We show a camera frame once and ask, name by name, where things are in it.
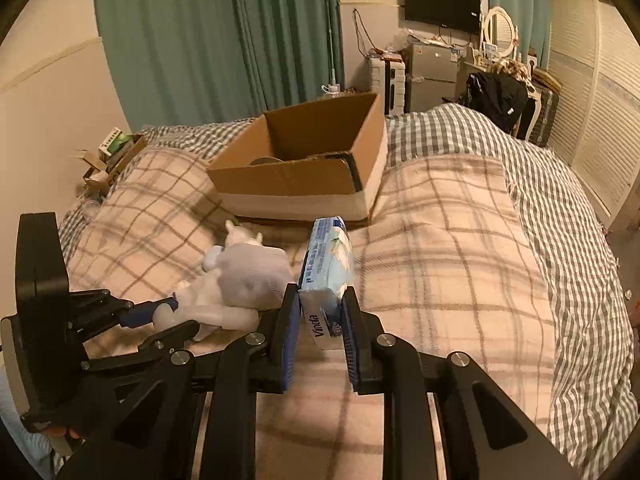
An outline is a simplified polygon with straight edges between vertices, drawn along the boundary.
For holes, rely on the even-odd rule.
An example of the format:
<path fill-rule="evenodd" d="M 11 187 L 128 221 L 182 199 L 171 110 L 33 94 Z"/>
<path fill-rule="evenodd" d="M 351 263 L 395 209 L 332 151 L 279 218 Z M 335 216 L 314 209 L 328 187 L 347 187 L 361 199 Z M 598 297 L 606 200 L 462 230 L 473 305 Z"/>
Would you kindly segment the dark suitcase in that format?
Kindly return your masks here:
<path fill-rule="evenodd" d="M 545 148 L 558 111 L 559 95 L 540 84 L 534 84 L 534 88 L 537 99 L 534 100 L 533 115 L 527 128 L 526 140 L 540 148 Z"/>

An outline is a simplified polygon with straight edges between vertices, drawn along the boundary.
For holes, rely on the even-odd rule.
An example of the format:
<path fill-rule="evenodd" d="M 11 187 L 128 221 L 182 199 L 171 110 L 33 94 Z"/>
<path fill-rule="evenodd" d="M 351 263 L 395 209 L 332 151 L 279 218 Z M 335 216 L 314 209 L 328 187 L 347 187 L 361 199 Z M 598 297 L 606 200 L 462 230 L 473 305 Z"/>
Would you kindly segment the white unicorn figurine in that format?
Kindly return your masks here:
<path fill-rule="evenodd" d="M 286 252 L 262 244 L 262 234 L 226 222 L 224 248 L 209 252 L 204 273 L 174 292 L 177 305 L 163 301 L 152 315 L 154 330 L 168 330 L 186 321 L 198 322 L 193 337 L 200 341 L 215 330 L 252 332 L 259 313 L 281 307 L 294 276 Z"/>

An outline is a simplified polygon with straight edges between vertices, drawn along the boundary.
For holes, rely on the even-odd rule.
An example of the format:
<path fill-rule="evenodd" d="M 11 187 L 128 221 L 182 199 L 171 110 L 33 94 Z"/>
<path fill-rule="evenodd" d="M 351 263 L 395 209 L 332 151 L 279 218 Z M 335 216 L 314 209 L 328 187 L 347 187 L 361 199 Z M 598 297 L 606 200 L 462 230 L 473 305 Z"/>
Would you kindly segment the white oval vanity mirror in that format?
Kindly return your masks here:
<path fill-rule="evenodd" d="M 480 48 L 493 60 L 518 57 L 518 26 L 502 6 L 493 6 L 487 12 L 482 24 Z"/>

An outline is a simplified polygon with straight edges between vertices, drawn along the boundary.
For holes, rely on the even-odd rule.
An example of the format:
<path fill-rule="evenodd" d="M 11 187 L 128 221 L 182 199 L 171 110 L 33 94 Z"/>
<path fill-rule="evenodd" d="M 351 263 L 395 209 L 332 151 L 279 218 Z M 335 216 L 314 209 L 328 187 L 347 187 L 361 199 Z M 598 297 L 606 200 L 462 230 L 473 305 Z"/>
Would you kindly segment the white suitcase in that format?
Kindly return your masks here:
<path fill-rule="evenodd" d="M 378 94 L 386 116 L 405 113 L 406 66 L 400 54 L 386 53 L 369 58 L 370 90 Z"/>

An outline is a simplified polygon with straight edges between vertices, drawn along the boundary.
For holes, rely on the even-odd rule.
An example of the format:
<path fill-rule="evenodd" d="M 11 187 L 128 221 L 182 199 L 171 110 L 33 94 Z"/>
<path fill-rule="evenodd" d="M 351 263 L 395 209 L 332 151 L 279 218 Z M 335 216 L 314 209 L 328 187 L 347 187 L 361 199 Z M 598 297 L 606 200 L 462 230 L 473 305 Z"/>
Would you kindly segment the green curtain left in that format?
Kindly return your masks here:
<path fill-rule="evenodd" d="M 338 0 L 94 0 L 133 129 L 254 117 L 344 79 Z"/>

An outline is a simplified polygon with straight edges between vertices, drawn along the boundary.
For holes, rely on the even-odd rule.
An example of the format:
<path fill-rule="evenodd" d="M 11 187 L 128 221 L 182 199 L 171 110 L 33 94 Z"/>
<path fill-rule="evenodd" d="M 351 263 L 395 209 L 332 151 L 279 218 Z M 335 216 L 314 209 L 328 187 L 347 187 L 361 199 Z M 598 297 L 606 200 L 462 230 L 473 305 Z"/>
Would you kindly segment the small cardboard box with clutter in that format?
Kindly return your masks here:
<path fill-rule="evenodd" d="M 95 152 L 83 150 L 77 155 L 88 169 L 82 176 L 87 190 L 105 196 L 128 164 L 148 144 L 144 134 L 126 133 L 113 128 Z"/>

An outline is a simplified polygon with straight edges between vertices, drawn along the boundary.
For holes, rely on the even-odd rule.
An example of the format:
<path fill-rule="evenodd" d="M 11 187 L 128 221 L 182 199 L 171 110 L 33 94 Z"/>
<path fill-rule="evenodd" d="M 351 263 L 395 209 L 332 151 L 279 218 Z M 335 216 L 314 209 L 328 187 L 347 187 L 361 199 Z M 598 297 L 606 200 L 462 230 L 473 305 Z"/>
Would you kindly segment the black wall television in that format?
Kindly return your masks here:
<path fill-rule="evenodd" d="M 477 36 L 480 0 L 404 0 L 406 21 L 451 28 Z"/>

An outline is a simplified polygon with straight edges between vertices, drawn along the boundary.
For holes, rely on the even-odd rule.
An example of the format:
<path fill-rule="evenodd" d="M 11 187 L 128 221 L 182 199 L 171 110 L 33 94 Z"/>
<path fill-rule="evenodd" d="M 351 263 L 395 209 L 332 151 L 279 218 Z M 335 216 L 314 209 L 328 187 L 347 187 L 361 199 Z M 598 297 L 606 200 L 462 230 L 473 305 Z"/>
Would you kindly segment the large clear water bottle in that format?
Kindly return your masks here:
<path fill-rule="evenodd" d="M 330 82 L 329 84 L 322 84 L 322 99 L 333 99 L 343 94 L 341 85 L 337 82 Z"/>

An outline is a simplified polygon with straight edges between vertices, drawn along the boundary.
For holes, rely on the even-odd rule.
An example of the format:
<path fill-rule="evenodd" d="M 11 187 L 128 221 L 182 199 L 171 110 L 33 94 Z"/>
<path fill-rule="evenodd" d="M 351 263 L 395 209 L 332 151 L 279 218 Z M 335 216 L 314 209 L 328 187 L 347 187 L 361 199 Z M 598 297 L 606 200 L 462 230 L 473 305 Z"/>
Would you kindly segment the open cardboard box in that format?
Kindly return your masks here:
<path fill-rule="evenodd" d="M 370 216 L 387 160 L 383 101 L 356 93 L 259 116 L 209 163 L 238 217 L 313 222 Z"/>

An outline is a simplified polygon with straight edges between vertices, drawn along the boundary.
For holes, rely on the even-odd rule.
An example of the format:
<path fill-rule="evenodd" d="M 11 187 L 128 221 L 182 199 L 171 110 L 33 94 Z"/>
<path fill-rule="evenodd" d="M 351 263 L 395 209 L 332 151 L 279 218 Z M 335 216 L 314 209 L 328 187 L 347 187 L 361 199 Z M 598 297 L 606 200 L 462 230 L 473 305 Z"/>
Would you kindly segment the silver mini fridge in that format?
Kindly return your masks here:
<path fill-rule="evenodd" d="M 454 52 L 438 44 L 416 42 L 406 55 L 408 112 L 427 112 L 454 97 L 458 74 Z"/>

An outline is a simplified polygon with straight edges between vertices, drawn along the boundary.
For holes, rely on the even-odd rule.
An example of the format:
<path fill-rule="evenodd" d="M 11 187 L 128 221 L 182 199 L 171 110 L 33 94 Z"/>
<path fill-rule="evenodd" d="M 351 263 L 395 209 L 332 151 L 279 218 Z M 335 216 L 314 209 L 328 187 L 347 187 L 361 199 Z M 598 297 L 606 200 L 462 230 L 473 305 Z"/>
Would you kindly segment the white louvered wardrobe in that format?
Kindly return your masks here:
<path fill-rule="evenodd" d="M 552 0 L 549 72 L 561 84 L 549 145 L 610 228 L 638 207 L 639 44 L 610 0 Z"/>

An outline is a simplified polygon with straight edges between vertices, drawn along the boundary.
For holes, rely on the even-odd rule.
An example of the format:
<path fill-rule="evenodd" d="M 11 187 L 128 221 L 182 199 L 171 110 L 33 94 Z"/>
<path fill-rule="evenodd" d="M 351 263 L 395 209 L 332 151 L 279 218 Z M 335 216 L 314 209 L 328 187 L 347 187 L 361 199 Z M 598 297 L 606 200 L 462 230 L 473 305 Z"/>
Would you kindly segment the blue tissue pack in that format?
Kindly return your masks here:
<path fill-rule="evenodd" d="M 298 280 L 298 296 L 311 339 L 321 350 L 342 346 L 341 305 L 354 284 L 355 263 L 340 216 L 314 220 Z"/>

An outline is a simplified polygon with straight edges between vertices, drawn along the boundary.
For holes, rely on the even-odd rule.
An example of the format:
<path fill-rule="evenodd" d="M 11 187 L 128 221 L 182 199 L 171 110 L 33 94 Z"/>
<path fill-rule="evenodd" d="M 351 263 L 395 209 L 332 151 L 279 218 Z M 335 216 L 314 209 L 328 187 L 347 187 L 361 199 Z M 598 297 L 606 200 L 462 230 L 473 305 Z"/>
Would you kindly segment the black jacket on chair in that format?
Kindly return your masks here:
<path fill-rule="evenodd" d="M 456 103 L 482 113 L 502 131 L 512 133 L 527 101 L 524 82 L 505 74 L 476 72 L 466 78 Z"/>

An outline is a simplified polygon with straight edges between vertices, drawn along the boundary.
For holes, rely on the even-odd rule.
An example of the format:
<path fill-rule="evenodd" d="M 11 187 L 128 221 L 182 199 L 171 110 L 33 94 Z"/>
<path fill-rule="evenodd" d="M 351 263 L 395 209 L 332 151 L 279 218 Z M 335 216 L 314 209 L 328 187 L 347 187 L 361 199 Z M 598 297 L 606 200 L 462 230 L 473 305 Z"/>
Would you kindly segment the green checked duvet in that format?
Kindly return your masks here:
<path fill-rule="evenodd" d="M 244 120 L 197 127 L 145 129 L 148 148 L 175 148 L 206 167 L 246 128 Z M 632 336 L 617 263 L 582 186 L 548 148 L 515 140 L 485 116 L 446 104 L 390 119 L 385 171 L 418 158 L 493 157 L 547 286 L 554 328 L 554 369 L 548 427 L 540 431 L 583 479 L 600 476 L 638 420 L 631 390 Z M 82 200 L 61 223 L 66 261 L 102 202 Z"/>

